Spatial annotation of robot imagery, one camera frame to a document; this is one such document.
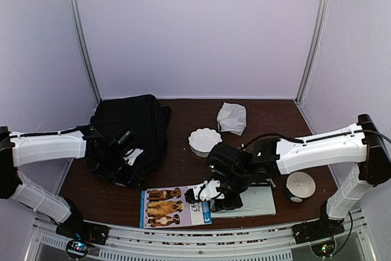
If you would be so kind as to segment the dog picture book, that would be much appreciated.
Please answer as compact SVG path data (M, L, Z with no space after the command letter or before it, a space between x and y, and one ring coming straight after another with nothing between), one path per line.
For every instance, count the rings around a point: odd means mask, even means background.
M153 188L141 192L141 229L176 229L178 227L203 226L212 223L208 202L190 203L186 193L191 186Z

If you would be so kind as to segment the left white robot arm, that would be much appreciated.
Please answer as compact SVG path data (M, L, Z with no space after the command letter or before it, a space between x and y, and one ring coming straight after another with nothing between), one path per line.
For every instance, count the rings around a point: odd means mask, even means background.
M134 145L132 132L121 126L103 134L93 125L46 133L11 132L1 127L1 199L15 200L49 216L75 239L88 233L88 226L72 201L57 196L26 177L20 167L30 163L84 158L92 172L119 185L131 186L136 161L144 154Z

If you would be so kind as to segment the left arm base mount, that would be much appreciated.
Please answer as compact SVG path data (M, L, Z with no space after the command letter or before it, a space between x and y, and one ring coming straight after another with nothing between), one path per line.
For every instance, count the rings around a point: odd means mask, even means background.
M91 222L83 222L75 231L63 224L56 225L58 235L69 238L65 245L67 255L75 260L86 257L96 245L105 245L109 235L109 227Z

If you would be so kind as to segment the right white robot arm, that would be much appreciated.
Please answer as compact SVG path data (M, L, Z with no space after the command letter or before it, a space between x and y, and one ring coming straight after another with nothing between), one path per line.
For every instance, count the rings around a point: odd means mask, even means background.
M329 133L302 138L265 133L240 147L220 142L207 158L213 180L220 183L212 211L242 207L240 194L253 183L307 168L352 163L348 178L328 198L322 217L313 224L313 232L324 238L371 187L390 180L387 140L371 117L361 114L357 123Z

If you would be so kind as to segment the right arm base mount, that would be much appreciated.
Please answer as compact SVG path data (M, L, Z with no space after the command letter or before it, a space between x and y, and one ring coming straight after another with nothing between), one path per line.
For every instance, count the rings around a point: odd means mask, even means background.
M309 243L312 253L322 259L331 258L336 253L335 237L345 231L342 221L320 219L295 224L291 229L296 244Z

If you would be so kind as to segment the black student backpack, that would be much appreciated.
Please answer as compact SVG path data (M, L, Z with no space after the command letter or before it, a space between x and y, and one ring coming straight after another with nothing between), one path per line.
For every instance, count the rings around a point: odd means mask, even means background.
M107 145L117 143L125 131L134 134L134 146L144 153L136 160L145 176L162 165L167 153L167 129L172 110L151 94L103 100L90 118L90 124Z

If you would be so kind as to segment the grey notebook with barcode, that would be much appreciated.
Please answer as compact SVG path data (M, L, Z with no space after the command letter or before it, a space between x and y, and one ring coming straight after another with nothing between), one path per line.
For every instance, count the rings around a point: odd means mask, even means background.
M251 186L240 194L243 206L234 210L212 212L213 219L245 218L253 216L272 216L276 214L276 206L270 186Z

